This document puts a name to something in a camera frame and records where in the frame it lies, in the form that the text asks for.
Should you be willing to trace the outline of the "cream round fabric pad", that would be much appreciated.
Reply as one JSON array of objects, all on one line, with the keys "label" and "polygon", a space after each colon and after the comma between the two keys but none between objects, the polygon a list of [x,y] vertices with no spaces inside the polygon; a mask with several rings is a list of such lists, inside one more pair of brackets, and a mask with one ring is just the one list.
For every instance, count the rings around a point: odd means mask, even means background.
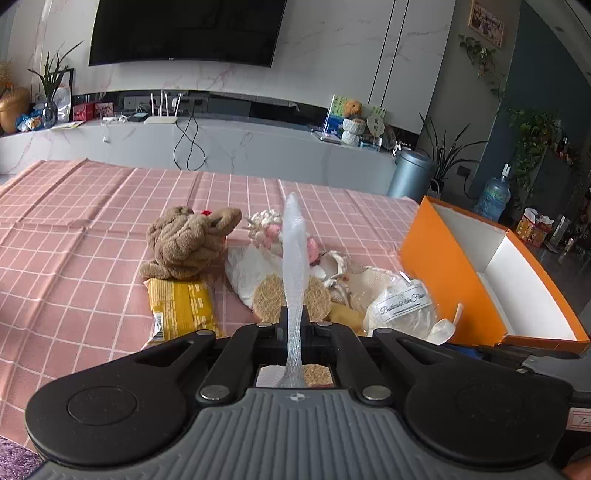
[{"label": "cream round fabric pad", "polygon": [[355,267],[346,274],[349,306],[365,313],[384,289],[404,289],[409,283],[399,273],[378,267]]}]

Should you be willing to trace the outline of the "brown knotted plush toy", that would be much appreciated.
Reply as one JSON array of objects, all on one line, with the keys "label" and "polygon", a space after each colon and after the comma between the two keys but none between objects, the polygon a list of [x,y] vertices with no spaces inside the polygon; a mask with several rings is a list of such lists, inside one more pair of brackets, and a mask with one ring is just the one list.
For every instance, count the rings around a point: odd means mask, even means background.
[{"label": "brown knotted plush toy", "polygon": [[152,259],[140,266],[140,276],[179,281],[196,277],[221,255],[226,237],[241,221],[242,211],[233,207],[213,212],[167,209],[147,229]]}]

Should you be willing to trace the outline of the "white tissue paper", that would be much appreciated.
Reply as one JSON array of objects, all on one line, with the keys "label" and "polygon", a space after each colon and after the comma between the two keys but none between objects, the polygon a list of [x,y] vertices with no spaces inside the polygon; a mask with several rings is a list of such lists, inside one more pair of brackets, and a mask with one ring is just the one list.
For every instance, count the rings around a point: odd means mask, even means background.
[{"label": "white tissue paper", "polygon": [[283,275],[283,259],[266,248],[230,247],[225,259],[225,276],[238,298],[252,308],[254,293],[267,276]]}]

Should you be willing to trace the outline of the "pink white crochet item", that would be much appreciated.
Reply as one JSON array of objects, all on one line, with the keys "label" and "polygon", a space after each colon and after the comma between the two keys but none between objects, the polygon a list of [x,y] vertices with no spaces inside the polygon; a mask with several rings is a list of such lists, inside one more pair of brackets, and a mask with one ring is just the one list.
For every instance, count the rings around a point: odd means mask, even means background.
[{"label": "pink white crochet item", "polygon": [[266,248],[283,256],[283,215],[273,209],[256,212],[246,218],[249,239],[257,248]]}]

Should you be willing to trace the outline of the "clear bubble plastic bag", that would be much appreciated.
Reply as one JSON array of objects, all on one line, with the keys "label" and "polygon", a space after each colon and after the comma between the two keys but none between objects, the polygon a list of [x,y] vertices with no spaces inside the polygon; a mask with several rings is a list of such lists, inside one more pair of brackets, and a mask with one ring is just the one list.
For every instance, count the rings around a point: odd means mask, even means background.
[{"label": "clear bubble plastic bag", "polygon": [[287,302],[287,363],[280,388],[304,388],[304,367],[301,360],[301,316],[304,293],[310,278],[308,238],[297,195],[287,197],[283,212],[283,290]]}]

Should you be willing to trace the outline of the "yellow snack packet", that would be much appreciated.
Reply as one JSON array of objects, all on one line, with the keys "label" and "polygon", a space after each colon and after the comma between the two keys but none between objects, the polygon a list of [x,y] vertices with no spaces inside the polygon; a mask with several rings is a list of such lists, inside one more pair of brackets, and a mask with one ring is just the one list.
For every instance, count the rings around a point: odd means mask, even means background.
[{"label": "yellow snack packet", "polygon": [[153,346],[197,330],[214,331],[218,338],[224,333],[219,326],[213,302],[211,283],[207,278],[191,281],[148,279],[144,281],[149,309],[153,317]]}]

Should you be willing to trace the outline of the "blue water jug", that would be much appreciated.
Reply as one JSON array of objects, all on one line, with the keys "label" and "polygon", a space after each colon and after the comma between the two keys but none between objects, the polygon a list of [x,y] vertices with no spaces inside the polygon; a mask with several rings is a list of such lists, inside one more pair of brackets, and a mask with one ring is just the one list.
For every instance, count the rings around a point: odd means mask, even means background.
[{"label": "blue water jug", "polygon": [[505,164],[500,177],[490,179],[474,208],[474,212],[497,222],[511,198],[509,174],[511,166]]}]

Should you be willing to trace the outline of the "tall floor plant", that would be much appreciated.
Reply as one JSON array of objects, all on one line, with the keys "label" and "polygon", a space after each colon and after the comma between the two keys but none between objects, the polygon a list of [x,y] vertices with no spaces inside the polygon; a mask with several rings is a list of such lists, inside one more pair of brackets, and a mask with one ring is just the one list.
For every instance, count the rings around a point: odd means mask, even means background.
[{"label": "tall floor plant", "polygon": [[423,132],[427,135],[430,144],[429,149],[420,147],[419,150],[436,164],[430,189],[440,198],[445,189],[445,179],[453,167],[465,163],[478,163],[478,160],[463,158],[462,154],[469,148],[486,145],[488,141],[464,142],[463,139],[471,126],[470,123],[467,123],[452,140],[448,140],[447,131],[444,130],[442,134],[439,134],[433,119],[429,115],[419,114],[419,116],[422,121]]}]

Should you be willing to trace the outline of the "trailing plant on cabinet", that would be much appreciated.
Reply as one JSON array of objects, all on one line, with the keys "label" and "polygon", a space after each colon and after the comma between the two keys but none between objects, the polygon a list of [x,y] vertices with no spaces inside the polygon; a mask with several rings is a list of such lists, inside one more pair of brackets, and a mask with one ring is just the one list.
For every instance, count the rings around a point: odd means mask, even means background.
[{"label": "trailing plant on cabinet", "polygon": [[509,108],[510,126],[515,130],[511,164],[512,206],[522,207],[532,185],[533,173],[562,132],[561,121],[551,112]]}]

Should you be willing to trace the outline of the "white wifi router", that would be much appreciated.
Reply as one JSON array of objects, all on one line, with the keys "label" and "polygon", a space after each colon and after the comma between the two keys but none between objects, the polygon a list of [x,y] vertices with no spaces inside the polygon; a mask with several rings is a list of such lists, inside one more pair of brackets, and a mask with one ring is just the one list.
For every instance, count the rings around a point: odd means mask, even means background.
[{"label": "white wifi router", "polygon": [[182,94],[179,93],[169,100],[168,93],[160,91],[159,102],[156,102],[154,94],[150,95],[150,114],[145,119],[145,124],[173,125],[178,120],[178,110]]}]

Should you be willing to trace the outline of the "red box on console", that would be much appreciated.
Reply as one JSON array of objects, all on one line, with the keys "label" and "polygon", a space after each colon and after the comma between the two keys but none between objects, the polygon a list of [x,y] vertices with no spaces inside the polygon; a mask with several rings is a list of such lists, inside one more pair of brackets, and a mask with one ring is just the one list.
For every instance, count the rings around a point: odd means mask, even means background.
[{"label": "red box on console", "polygon": [[72,120],[87,122],[95,118],[95,104],[92,102],[81,103],[72,107]]}]

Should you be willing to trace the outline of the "white marble tv console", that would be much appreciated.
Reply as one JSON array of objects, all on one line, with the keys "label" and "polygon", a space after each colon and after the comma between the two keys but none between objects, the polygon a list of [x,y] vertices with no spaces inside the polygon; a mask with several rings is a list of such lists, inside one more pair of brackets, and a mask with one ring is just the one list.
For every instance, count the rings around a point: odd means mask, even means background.
[{"label": "white marble tv console", "polygon": [[308,130],[197,118],[175,125],[91,121],[76,128],[5,135],[1,174],[38,160],[276,178],[384,195],[394,158],[318,140]]}]

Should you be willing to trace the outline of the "gold acorn vase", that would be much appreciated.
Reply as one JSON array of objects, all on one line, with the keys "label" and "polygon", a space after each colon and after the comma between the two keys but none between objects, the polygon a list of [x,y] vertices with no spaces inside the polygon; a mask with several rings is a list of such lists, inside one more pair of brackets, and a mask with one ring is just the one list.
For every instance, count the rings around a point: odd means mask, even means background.
[{"label": "gold acorn vase", "polygon": [[6,134],[16,132],[16,121],[29,110],[31,93],[27,88],[16,87],[7,90],[0,100],[0,124]]}]

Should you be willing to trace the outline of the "green plant in glass vase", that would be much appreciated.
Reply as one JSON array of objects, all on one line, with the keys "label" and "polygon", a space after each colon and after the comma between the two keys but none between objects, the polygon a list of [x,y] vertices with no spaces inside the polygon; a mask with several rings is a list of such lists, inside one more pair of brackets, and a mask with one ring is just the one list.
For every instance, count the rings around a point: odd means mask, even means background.
[{"label": "green plant in glass vase", "polygon": [[41,110],[41,120],[44,129],[50,129],[57,123],[58,108],[55,103],[55,94],[61,86],[63,77],[72,70],[67,64],[68,56],[81,44],[82,42],[78,42],[63,54],[59,52],[53,55],[47,53],[41,71],[28,69],[30,73],[38,77],[43,87],[45,101]]}]

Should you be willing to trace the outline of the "hanging vine plant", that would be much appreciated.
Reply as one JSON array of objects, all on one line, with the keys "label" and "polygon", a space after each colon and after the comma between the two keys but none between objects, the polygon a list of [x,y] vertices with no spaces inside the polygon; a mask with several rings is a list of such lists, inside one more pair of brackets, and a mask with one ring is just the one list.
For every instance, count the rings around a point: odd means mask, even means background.
[{"label": "hanging vine plant", "polygon": [[505,93],[506,74],[497,65],[495,48],[485,47],[480,40],[459,35],[459,46],[466,53],[471,65],[477,69],[477,77],[482,79],[490,93],[502,102]]}]

